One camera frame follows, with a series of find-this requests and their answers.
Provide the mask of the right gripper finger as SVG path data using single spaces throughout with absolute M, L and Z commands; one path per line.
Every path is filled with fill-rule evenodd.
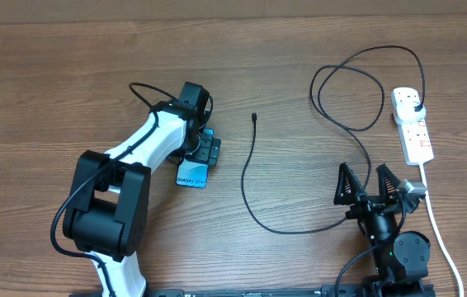
M 379 195 L 390 196 L 397 190 L 401 181 L 389 170 L 385 163 L 378 166 L 376 172 L 379 182 Z
M 353 205 L 366 197 L 366 191 L 347 163 L 341 163 L 338 170 L 338 180 L 334 205 Z

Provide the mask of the Samsung Galaxy smartphone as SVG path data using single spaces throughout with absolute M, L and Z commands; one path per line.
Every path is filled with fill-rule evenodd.
M 207 185 L 209 166 L 190 162 L 183 158 L 178 166 L 176 184 L 192 188 L 203 189 Z

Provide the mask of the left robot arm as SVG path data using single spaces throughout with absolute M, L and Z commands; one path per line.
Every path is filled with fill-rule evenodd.
M 213 98 L 201 85 L 186 82 L 178 97 L 148 107 L 146 122 L 123 143 L 79 157 L 69 197 L 51 224 L 56 251 L 93 263 L 100 296 L 148 293 L 137 250 L 154 171 L 175 157 L 176 184 L 203 189 L 218 160 L 221 141 L 207 126 Z

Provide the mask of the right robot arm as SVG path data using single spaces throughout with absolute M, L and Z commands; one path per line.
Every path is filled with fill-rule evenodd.
M 433 296 L 428 276 L 431 243 L 422 233 L 402 230 L 408 214 L 425 199 L 427 187 L 419 181 L 399 180 L 382 164 L 376 168 L 379 193 L 369 195 L 352 169 L 341 163 L 333 203 L 347 205 L 346 218 L 355 220 L 370 247 L 353 257 L 339 272 L 335 285 L 325 291 L 333 296 Z M 371 255 L 376 274 L 358 285 L 341 286 L 345 272 Z

